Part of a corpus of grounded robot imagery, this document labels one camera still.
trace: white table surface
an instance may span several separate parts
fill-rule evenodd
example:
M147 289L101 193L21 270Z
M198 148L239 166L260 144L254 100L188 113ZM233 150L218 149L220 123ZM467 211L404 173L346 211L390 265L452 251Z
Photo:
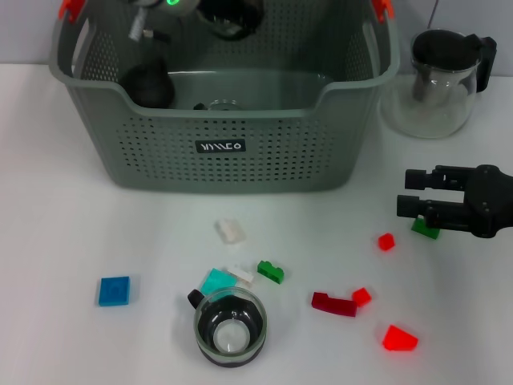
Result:
M0 384L511 384L513 232L432 241L395 216L395 199L407 168L513 174L513 79L492 79L448 139L373 128L343 188L248 197L118 188L46 67L1 65L0 84ZM213 224L224 217L239 220L243 245L222 244ZM398 246L384 254L386 232ZM286 273L252 288L268 341L248 366L216 367L196 346L186 295L212 267L260 260ZM97 307L99 279L119 275L132 277L131 304ZM376 299L355 319L309 305L313 291L362 286ZM391 323L417 334L415 352L382 348Z

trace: blue square block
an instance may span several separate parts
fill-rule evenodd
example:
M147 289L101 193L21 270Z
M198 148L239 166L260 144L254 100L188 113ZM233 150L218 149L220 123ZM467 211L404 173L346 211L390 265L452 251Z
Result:
M212 269L205 283L201 286L200 292L203 295L209 295L216 290L224 289L225 287L233 287L236 283L237 279L230 274L219 271L218 269Z
M130 299L130 277L102 278L99 287L100 306L128 305Z

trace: perforated basket wall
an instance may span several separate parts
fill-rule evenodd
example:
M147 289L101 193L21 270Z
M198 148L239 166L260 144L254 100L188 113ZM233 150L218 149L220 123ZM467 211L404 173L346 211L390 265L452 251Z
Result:
M380 24L371 0L268 0L259 31L238 43L212 36L192 15L154 13L172 50L128 38L135 10L89 0L76 24L57 22L50 58L112 179L132 188L194 193L265 193L334 188L349 177L379 87L398 69L395 24ZM80 31L89 32L72 71ZM170 71L264 68L312 71L335 82L308 109L150 110L116 83L148 55ZM243 140L245 152L198 153L196 141Z

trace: basket label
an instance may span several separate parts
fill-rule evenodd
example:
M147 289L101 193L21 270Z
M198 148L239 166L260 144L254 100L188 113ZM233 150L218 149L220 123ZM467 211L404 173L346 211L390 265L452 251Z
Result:
M197 140L196 150L199 154L212 152L246 152L246 141L244 139Z

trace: black pitcher lid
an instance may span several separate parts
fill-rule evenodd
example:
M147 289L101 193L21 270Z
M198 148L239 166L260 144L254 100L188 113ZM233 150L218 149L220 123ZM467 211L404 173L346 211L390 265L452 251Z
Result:
M448 30L427 30L414 41L416 61L445 71L464 71L478 64L483 43L475 34L463 36Z

